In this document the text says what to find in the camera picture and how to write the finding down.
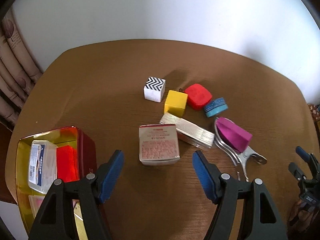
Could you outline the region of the person right hand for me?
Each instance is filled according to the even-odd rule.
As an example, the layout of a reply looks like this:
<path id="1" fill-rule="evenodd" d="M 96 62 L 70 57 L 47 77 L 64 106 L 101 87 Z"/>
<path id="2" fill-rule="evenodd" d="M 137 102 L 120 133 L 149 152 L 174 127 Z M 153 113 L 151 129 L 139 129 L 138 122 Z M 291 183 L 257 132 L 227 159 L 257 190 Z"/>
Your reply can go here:
<path id="1" fill-rule="evenodd" d="M 309 207 L 301 199 L 295 202 L 287 221 L 288 233 L 303 233 L 315 220 L 319 213 L 318 207 Z"/>

